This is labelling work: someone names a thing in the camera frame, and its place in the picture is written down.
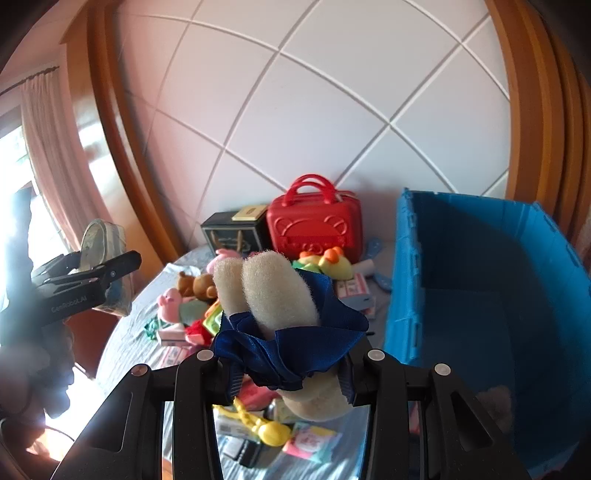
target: plush toy in bin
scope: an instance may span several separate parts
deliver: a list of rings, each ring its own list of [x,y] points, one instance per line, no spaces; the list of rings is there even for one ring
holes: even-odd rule
[[[267,251],[225,259],[213,278],[224,311],[216,356],[241,364],[257,385],[277,389],[302,419],[334,419],[351,409],[337,363],[368,321],[338,300],[329,277],[294,270]]]

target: blue satin ribbon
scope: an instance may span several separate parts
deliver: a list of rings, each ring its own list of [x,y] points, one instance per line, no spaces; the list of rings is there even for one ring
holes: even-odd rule
[[[254,383],[272,390],[299,390],[302,380],[326,372],[365,334],[365,315],[343,304],[332,280],[306,270],[296,270],[308,285],[320,314],[320,326],[290,327],[265,340],[251,312],[222,316],[215,338],[216,356],[242,365]]]

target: pink curtain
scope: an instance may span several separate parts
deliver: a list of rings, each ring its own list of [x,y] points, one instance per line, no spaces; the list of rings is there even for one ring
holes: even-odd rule
[[[39,191],[70,246],[78,250],[99,212],[85,191],[83,166],[68,136],[59,74],[49,72],[21,86],[22,127]]]

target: tile grout line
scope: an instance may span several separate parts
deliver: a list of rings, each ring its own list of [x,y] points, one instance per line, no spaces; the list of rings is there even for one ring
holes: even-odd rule
[[[200,2],[197,4],[197,7],[195,7],[195,10],[193,11],[193,15],[191,15],[191,19],[197,15],[197,12],[199,11],[199,8],[201,8],[201,5],[203,5],[203,2],[205,0],[200,0]],[[168,61],[168,65],[166,65],[166,70],[164,71],[164,76],[162,78],[162,82],[160,82],[160,87],[158,88],[158,95],[156,96],[156,105],[155,108],[158,109],[158,104],[160,103],[160,96],[162,95],[162,91],[164,90],[164,84],[166,82],[166,79],[168,77],[168,73],[170,72],[170,67],[173,64],[174,58],[177,55],[178,49],[181,46],[181,43],[183,42],[184,36],[187,34],[187,30],[189,30],[189,25],[191,24],[189,21],[184,21],[185,23],[185,28],[183,30],[183,33],[181,33],[180,38],[178,39],[177,45],[175,46],[174,50],[173,50],[173,54],[170,56],[170,60]],[[148,128],[148,134],[146,135],[146,144],[144,145],[144,150],[142,152],[142,155],[145,157],[146,152],[148,151],[148,143],[150,142],[150,136],[152,135],[152,128],[154,126],[154,119],[156,118],[156,111],[154,111],[154,115],[152,116],[152,121],[150,122],[150,127]]]
[[[392,124],[390,124],[390,128],[396,134],[398,134],[398,136],[400,138],[402,138],[407,143],[407,145],[410,148],[412,148],[414,150],[414,152],[419,157],[421,157],[421,159],[427,164],[427,166],[429,168],[431,168],[431,170],[433,170],[435,175],[437,175],[439,180],[441,180],[444,183],[444,185],[452,191],[452,193],[458,193],[457,188],[455,188],[454,185],[451,183],[451,181],[445,176],[445,174],[441,170],[439,170],[439,167],[436,166],[433,163],[433,161],[427,156],[427,154],[425,152],[423,152],[410,138],[408,138],[407,135],[402,130],[400,130],[396,125],[392,125]]]
[[[342,171],[342,173],[338,176],[337,180],[336,180],[336,185],[338,185],[340,182],[344,181],[344,179],[348,176],[348,173],[350,171],[352,171],[355,166],[357,165],[357,163],[361,162],[363,160],[363,158],[365,158],[365,154],[368,153],[373,147],[374,145],[383,137],[383,134],[385,131],[388,130],[388,127],[391,127],[391,124],[393,124],[396,120],[398,120],[406,111],[407,109],[414,103],[414,101],[428,88],[428,86],[435,80],[435,78],[439,75],[440,72],[443,71],[443,69],[447,66],[447,64],[449,62],[451,62],[451,60],[453,59],[453,57],[455,57],[455,55],[457,55],[457,52],[459,52],[462,49],[462,46],[460,43],[457,43],[443,58],[442,60],[435,65],[435,67],[431,70],[431,72],[424,78],[424,80],[419,83],[419,85],[417,86],[417,88],[414,89],[413,92],[411,92],[411,94],[408,96],[408,98],[402,103],[402,105],[400,107],[398,107],[398,109],[394,112],[394,114],[392,115],[392,117],[390,117],[390,119],[385,119],[386,124],[384,125],[384,127],[382,127],[382,129],[378,132],[378,134],[373,137],[369,143],[367,145],[365,145],[365,147],[362,148],[361,152],[353,159],[353,161]],[[398,131],[394,128],[392,128],[392,130],[398,135]],[[398,135],[402,141],[404,141],[406,144],[408,144],[408,146],[413,150],[416,151],[415,148],[408,143],[408,141],[406,140],[405,136],[402,135]],[[420,154],[418,154],[419,157],[421,157],[421,159],[423,161],[426,162],[427,167],[430,168],[431,170],[433,170],[431,168],[431,164],[432,162],[426,161]],[[438,171],[434,171],[435,175],[437,175],[439,178],[441,178],[441,175],[443,175],[441,172]]]
[[[134,94],[133,92],[130,92],[128,90],[126,90],[126,93],[134,98],[137,98],[140,102],[144,103],[145,105],[147,105],[148,107],[150,107],[151,109],[155,110],[156,112],[164,115],[166,118],[172,120],[173,122],[175,122],[176,124],[179,124],[181,127],[186,128],[187,130],[191,131],[192,133],[196,134],[197,136],[201,137],[203,140],[205,140],[206,142],[211,143],[214,147],[219,148],[219,149],[223,149],[224,146],[223,144],[217,142],[216,140],[214,140],[213,138],[207,136],[206,134],[200,132],[199,130],[197,130],[195,127],[192,127],[189,124],[186,124],[185,122],[179,120],[178,118],[173,117],[172,115],[170,115],[167,112],[164,112],[156,107],[154,107],[152,104],[148,103],[146,100],[144,100],[142,97]],[[277,180],[273,179],[272,177],[266,175],[264,172],[262,172],[261,170],[257,169],[254,165],[252,165],[251,163],[249,163],[248,161],[246,161],[244,158],[242,158],[238,153],[234,152],[233,150],[230,150],[229,148],[225,149],[225,152],[228,153],[229,155],[231,155],[232,157],[234,157],[234,159],[240,163],[242,163],[246,168],[252,170],[254,173],[256,173],[257,175],[263,177],[265,180],[268,180],[270,183],[272,183],[275,187],[277,187],[279,190],[283,190],[286,191],[287,188],[285,186],[283,186],[280,182],[278,182]],[[175,205],[177,208],[179,208],[180,210],[182,210],[188,217],[193,218],[190,214],[188,214],[187,212],[185,212],[181,207],[179,207],[176,203],[174,203],[172,200],[170,200],[168,197],[167,199],[173,204]]]
[[[367,100],[365,100],[363,97],[361,97],[360,95],[358,95],[353,90],[349,89],[343,83],[340,83],[335,78],[332,78],[331,76],[329,76],[325,72],[317,69],[316,67],[310,65],[309,63],[306,63],[304,60],[299,59],[298,57],[294,57],[290,53],[287,53],[287,52],[284,52],[284,51],[280,51],[279,52],[279,55],[281,55],[282,57],[284,57],[284,58],[292,61],[293,63],[298,64],[300,67],[305,68],[309,72],[311,72],[311,73],[315,74],[316,76],[320,77],[321,79],[327,81],[333,87],[335,87],[337,90],[340,90],[341,92],[343,92],[345,95],[347,95],[348,97],[350,97],[353,101],[355,101],[356,103],[358,103],[361,107],[363,107],[364,109],[366,109],[369,113],[371,113],[373,116],[375,116],[378,119],[380,119],[382,122],[386,122],[386,123],[388,122],[388,117],[386,117],[376,107],[374,107],[373,105],[371,105],[371,103],[369,103]]]
[[[279,49],[277,47],[274,47],[270,43],[263,42],[257,38],[254,38],[254,37],[249,37],[248,35],[242,34],[240,32],[234,31],[234,30],[230,30],[229,28],[220,27],[218,25],[214,25],[214,24],[207,23],[207,22],[202,22],[200,20],[190,20],[190,23],[193,25],[198,25],[199,27],[209,28],[210,30],[215,30],[218,32],[227,33],[228,35],[231,35],[233,37],[241,38],[242,40],[246,40],[251,43],[254,43],[255,45],[259,45],[260,47],[265,48],[267,50],[279,51]]]
[[[486,197],[494,188],[496,188],[506,177],[509,177],[509,168],[507,168],[501,176],[497,178],[490,187],[480,194],[481,197]]]
[[[214,138],[208,136],[207,134],[204,134],[203,132],[197,130],[195,127],[192,127],[191,125],[186,124],[182,120],[179,120],[178,118],[173,117],[169,113],[164,112],[163,110],[161,110],[159,108],[155,108],[155,107],[152,107],[152,108],[154,108],[158,113],[164,115],[166,118],[170,118],[173,122],[181,125],[181,127],[185,127],[187,130],[190,130],[194,134],[200,136],[201,138],[203,138],[205,141],[211,143],[212,145],[214,145],[214,146],[216,146],[218,148],[223,148],[223,144],[221,144],[220,142],[218,142]]]
[[[491,80],[499,88],[501,93],[503,95],[505,95],[505,98],[507,98],[507,100],[509,100],[509,92],[507,92],[507,90],[505,90],[505,87],[503,87],[503,84],[496,78],[496,76],[492,73],[490,68],[486,66],[486,64],[480,59],[480,57],[476,54],[476,52],[474,52],[470,48],[470,46],[468,45],[468,42],[470,42],[474,37],[476,37],[478,32],[484,28],[484,26],[486,25],[486,23],[489,20],[492,22],[492,17],[490,15],[490,13],[487,13],[484,17],[482,17],[476,23],[476,25],[474,25],[474,27],[472,27],[468,31],[468,33],[466,35],[464,35],[464,38],[462,39],[462,47],[464,47],[464,50],[466,50],[466,52],[474,59],[474,61],[478,65],[480,65],[480,68],[482,68],[482,70],[484,70],[485,73],[491,78]]]
[[[421,96],[421,94],[429,88],[429,86],[437,79],[439,74],[451,63],[451,61],[462,51],[462,44],[456,43],[453,48],[435,65],[433,70],[427,74],[421,83],[411,92],[405,101],[398,107],[396,112],[390,117],[388,123],[394,124],[408,111],[413,103]]]
[[[435,15],[433,15],[429,10],[426,10],[421,5],[419,5],[418,3],[416,3],[414,0],[403,0],[403,1],[406,4],[408,4],[409,6],[415,8],[416,10],[418,10],[419,12],[421,12],[428,19],[432,20],[432,22],[434,22],[440,28],[442,28],[443,30],[445,30],[445,32],[451,38],[453,38],[455,41],[457,41],[458,43],[461,43],[462,42],[462,39],[460,37],[458,37],[451,28],[449,28],[445,23],[443,23],[441,20],[439,20],[437,17],[435,17]]]
[[[432,20],[436,25],[438,25],[442,30],[444,30],[451,38],[459,42],[462,47],[466,50],[466,52],[477,62],[478,65],[485,71],[485,73],[491,78],[494,84],[501,90],[501,93],[505,95],[507,99],[509,99],[509,93],[505,90],[502,83],[495,77],[492,71],[484,64],[484,62],[476,55],[476,53],[468,46],[467,42],[469,42],[479,31],[480,29],[486,24],[487,20],[490,19],[491,14],[487,11],[486,15],[482,17],[476,24],[464,35],[463,38],[458,37],[445,23],[440,21],[437,17],[432,15],[428,10],[421,7],[421,5],[417,4],[414,0],[403,0],[411,7],[417,9],[427,18]]]
[[[200,2],[197,4],[197,7],[195,7],[195,10],[193,11],[193,15],[191,15],[191,20],[195,17],[195,15],[197,15],[199,8],[201,8],[201,5],[203,5],[204,1],[205,0],[200,0]],[[175,19],[175,18],[169,18],[168,20],[178,21],[178,19]],[[166,67],[166,70],[164,71],[164,77],[162,78],[162,82],[160,83],[160,88],[158,89],[158,95],[156,96],[156,106],[154,107],[154,114],[152,115],[152,121],[150,122],[150,127],[148,129],[148,134],[146,135],[146,142],[145,142],[144,149],[142,152],[142,155],[144,157],[146,156],[146,153],[148,151],[148,144],[150,142],[150,136],[152,135],[152,129],[154,127],[154,120],[156,119],[156,112],[159,111],[158,104],[160,103],[160,96],[162,95],[162,91],[164,89],[164,83],[166,82],[166,79],[168,77],[168,73],[170,71],[170,67],[173,64],[174,58],[178,52],[178,49],[181,46],[181,43],[183,42],[184,36],[187,34],[187,31],[189,30],[189,26],[191,25],[190,21],[184,21],[184,23],[185,23],[185,28],[184,28],[183,33],[181,34],[180,38],[178,39],[178,43],[173,50],[173,54],[170,56],[170,60],[168,61],[168,65]],[[190,238],[187,241],[187,243],[185,244],[185,248],[189,247],[189,243],[190,243],[191,239],[193,238],[193,234],[195,232],[195,228],[197,227],[197,224],[198,224],[198,222],[196,220],[195,224],[193,225],[193,229],[191,230]]]
[[[246,107],[248,106],[248,103],[250,103],[250,100],[252,99],[253,95],[255,94],[256,90],[258,89],[258,86],[261,84],[263,78],[265,77],[265,75],[267,74],[269,69],[271,68],[271,65],[275,62],[275,60],[279,56],[282,48],[287,44],[289,39],[297,31],[297,29],[301,25],[301,23],[312,13],[312,11],[316,8],[316,6],[319,4],[319,2],[320,2],[320,0],[315,0],[313,3],[311,3],[308,6],[308,8],[306,8],[306,10],[300,15],[299,19],[294,23],[294,25],[288,30],[284,39],[279,44],[277,51],[275,51],[273,53],[273,55],[271,55],[271,58],[267,61],[266,65],[263,67],[262,72],[259,74],[259,76],[256,79],[255,83],[253,84],[252,88],[248,92],[244,102],[242,103],[242,106],[240,107],[240,110],[238,110],[238,113],[236,114],[236,117],[234,118],[234,121],[232,122],[232,125],[230,126],[230,130],[228,131],[228,134],[227,134],[226,139],[224,141],[223,148],[220,150],[220,153],[218,154],[217,159],[216,159],[215,163],[213,164],[213,168],[209,174],[209,177],[207,178],[207,182],[205,184],[205,187],[203,188],[203,193],[201,195],[201,199],[199,200],[199,204],[197,205],[197,212],[195,215],[196,218],[199,218],[199,215],[201,214],[201,209],[203,208],[203,202],[205,200],[205,195],[207,194],[207,191],[208,191],[209,186],[212,182],[213,176],[217,170],[217,167],[219,166],[222,156],[224,155],[224,153],[226,152],[226,150],[228,148],[228,145],[234,135],[234,132],[236,131],[236,129],[240,123],[240,120],[242,119],[242,115],[246,111]],[[262,178],[264,178],[267,181],[270,181],[270,179],[267,178],[266,175],[263,175]]]
[[[189,243],[191,242],[191,239],[193,237],[193,232],[195,231],[195,229],[197,228],[197,224],[199,223],[197,220],[195,220],[193,217],[191,217],[187,212],[185,212],[181,207],[179,207],[177,205],[176,202],[173,202],[171,199],[169,199],[164,193],[162,193],[161,191],[158,191],[158,194],[160,195],[160,197],[165,200],[166,202],[168,202],[170,204],[170,206],[176,210],[178,210],[180,213],[182,213],[187,220],[189,220],[189,225],[191,225],[192,222],[195,222],[192,226],[191,226],[191,231],[189,233],[189,238],[187,240],[187,242],[184,244],[184,247],[188,250],[189,249]]]
[[[357,156],[353,159],[349,165],[345,167],[345,169],[339,174],[337,179],[335,180],[335,186],[339,187],[341,182],[345,181],[349,175],[349,172],[352,171],[355,166],[360,163],[366,155],[376,146],[376,144],[385,136],[386,132],[388,131],[389,124],[384,124],[376,133],[371,140],[361,149],[361,151],[357,154]]]
[[[269,175],[267,175],[266,173],[264,173],[262,170],[259,170],[258,168],[256,168],[253,164],[251,164],[251,163],[247,162],[246,160],[244,160],[244,158],[242,158],[240,155],[234,153],[229,148],[226,148],[225,149],[225,152],[228,155],[230,155],[231,157],[233,157],[234,160],[240,162],[246,168],[248,168],[249,170],[252,170],[254,173],[256,173],[257,175],[259,175],[260,177],[262,177],[263,179],[265,179],[266,181],[268,181],[269,183],[271,183],[273,186],[275,186],[276,188],[278,188],[282,192],[286,192],[287,191],[287,188],[284,187],[281,183],[279,183],[274,178],[272,178]]]

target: pink package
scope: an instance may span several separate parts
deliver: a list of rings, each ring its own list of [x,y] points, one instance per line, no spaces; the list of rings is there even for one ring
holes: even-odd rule
[[[342,434],[323,427],[298,422],[294,425],[291,438],[283,446],[283,451],[315,463],[328,463],[341,436]]]

